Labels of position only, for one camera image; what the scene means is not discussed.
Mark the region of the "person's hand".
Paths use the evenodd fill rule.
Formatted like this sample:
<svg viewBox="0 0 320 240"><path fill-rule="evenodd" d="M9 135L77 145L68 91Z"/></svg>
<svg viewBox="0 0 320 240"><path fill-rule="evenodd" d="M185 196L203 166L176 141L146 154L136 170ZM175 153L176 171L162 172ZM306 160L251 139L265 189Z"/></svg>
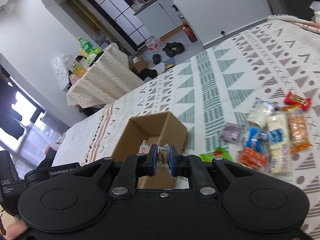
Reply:
<svg viewBox="0 0 320 240"><path fill-rule="evenodd" d="M15 239L27 230L24 221L8 214L1 206L1 234L6 239Z"/></svg>

